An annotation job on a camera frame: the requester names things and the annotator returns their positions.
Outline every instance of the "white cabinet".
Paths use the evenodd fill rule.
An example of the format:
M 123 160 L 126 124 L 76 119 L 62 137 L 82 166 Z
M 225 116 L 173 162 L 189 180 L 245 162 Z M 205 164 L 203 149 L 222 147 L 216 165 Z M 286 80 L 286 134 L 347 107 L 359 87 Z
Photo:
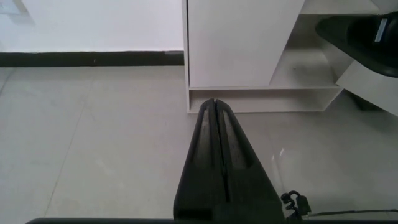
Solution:
M 190 86 L 267 86 L 303 4 L 188 0 Z
M 353 59 L 321 40 L 315 25 L 325 15 L 378 13 L 387 3 L 395 4 L 183 0 L 188 112 L 197 113 L 209 98 L 237 113 L 325 110 L 342 90 L 337 79 L 351 77 L 345 72 Z M 360 76 L 362 68 L 356 71 Z M 345 83 L 355 80 L 339 84 L 349 90 Z

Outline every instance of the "cabinet door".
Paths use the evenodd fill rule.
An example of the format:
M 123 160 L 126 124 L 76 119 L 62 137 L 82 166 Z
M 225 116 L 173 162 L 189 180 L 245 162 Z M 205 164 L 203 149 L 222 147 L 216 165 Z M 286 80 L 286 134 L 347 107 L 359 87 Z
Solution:
M 187 0 L 190 87 L 267 86 L 304 0 Z
M 398 116 L 398 78 L 380 75 L 354 61 L 337 85 Z

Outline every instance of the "black cable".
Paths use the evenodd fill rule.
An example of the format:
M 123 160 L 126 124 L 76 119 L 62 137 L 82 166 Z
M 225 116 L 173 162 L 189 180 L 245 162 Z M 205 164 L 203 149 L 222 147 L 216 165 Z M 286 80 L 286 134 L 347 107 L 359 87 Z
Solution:
M 320 212 L 315 214 L 308 214 L 308 217 L 318 217 L 324 215 L 342 215 L 342 214 L 355 214 L 355 213 L 375 213 L 375 212 L 398 212 L 397 209 L 385 209 L 385 210 L 347 210 L 339 212 Z
M 290 192 L 289 192 L 289 195 L 292 195 L 292 194 L 295 194 L 295 195 L 297 195 L 297 196 L 301 196 L 300 195 L 300 193 L 298 193 L 297 191 L 295 191 L 295 190 L 291 190 Z

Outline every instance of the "open shelf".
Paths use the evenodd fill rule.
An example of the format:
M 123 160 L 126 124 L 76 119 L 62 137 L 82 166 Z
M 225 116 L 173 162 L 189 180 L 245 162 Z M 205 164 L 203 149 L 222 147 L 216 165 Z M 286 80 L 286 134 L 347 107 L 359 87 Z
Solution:
M 254 87 L 190 87 L 190 90 L 306 90 L 338 89 L 328 59 L 314 37 L 317 18 L 300 16 L 271 82 Z
M 301 14 L 377 14 L 371 0 L 305 0 Z
M 321 49 L 286 48 L 269 86 L 255 87 L 205 87 L 190 90 L 283 90 L 339 88 L 333 71 Z
M 210 98 L 229 104 L 235 113 L 323 111 L 340 93 L 330 90 L 193 90 L 190 113 Z

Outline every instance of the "black plastic part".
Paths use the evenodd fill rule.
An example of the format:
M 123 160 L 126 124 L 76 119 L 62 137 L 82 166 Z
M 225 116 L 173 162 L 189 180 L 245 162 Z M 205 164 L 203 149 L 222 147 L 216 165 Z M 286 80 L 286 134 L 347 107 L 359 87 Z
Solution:
M 296 197 L 298 212 L 301 216 L 308 215 L 311 212 L 310 204 L 306 196 L 299 195 Z
M 282 204 L 256 153 L 231 108 L 220 100 L 210 99 L 200 108 L 174 219 L 284 220 Z
M 386 19 L 385 29 L 380 29 Z M 381 31 L 381 39 L 375 41 Z M 321 20 L 317 34 L 366 68 L 398 77 L 398 12 L 372 16 L 333 16 Z
M 202 104 L 174 200 L 174 219 L 211 220 L 226 201 L 215 102 Z

